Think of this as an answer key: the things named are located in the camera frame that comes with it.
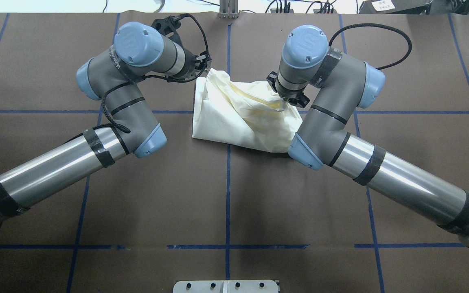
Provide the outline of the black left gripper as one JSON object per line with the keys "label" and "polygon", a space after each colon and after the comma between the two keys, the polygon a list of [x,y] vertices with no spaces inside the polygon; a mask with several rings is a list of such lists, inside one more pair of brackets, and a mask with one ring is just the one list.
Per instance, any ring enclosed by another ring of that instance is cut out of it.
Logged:
{"label": "black left gripper", "polygon": [[200,76],[203,72],[207,72],[211,64],[211,56],[209,51],[204,51],[199,55],[195,55],[190,51],[185,51],[185,62],[182,69],[182,80],[189,80],[196,76]]}

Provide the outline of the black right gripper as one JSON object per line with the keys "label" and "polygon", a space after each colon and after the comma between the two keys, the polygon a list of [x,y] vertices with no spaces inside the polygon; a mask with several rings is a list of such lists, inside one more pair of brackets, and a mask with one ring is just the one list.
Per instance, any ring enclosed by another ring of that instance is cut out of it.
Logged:
{"label": "black right gripper", "polygon": [[310,99],[304,94],[307,82],[292,83],[286,80],[281,73],[276,72],[268,74],[267,81],[271,89],[285,102],[300,108],[305,108],[309,104]]}

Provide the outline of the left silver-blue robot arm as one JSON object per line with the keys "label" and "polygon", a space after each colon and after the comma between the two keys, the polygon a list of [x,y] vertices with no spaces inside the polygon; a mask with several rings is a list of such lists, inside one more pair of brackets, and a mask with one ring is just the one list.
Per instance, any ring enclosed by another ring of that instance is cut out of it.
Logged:
{"label": "left silver-blue robot arm", "polygon": [[138,84],[148,78],[191,82],[211,62],[205,49],[194,54],[177,33],[181,16],[148,26],[128,22],[112,45],[76,73],[86,96],[99,101],[108,124],[85,129],[57,148],[0,175],[0,224],[77,181],[134,154],[143,158],[167,138]]}

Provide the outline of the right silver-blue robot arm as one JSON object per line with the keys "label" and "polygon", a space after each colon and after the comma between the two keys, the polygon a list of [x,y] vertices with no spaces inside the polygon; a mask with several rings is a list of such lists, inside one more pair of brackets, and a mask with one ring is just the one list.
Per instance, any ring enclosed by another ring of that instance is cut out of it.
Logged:
{"label": "right silver-blue robot arm", "polygon": [[307,114],[288,154],[314,170],[329,166],[458,236],[469,248],[469,191],[346,131],[358,108],[379,97],[378,68],[333,46],[319,27],[301,25],[287,36],[277,72],[267,81],[288,104]]}

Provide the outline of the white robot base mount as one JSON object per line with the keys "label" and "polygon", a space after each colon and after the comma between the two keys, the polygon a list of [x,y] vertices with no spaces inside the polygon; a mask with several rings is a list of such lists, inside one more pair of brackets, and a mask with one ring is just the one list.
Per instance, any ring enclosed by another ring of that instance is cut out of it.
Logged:
{"label": "white robot base mount", "polygon": [[173,293],[279,293],[275,280],[183,280],[173,286]]}

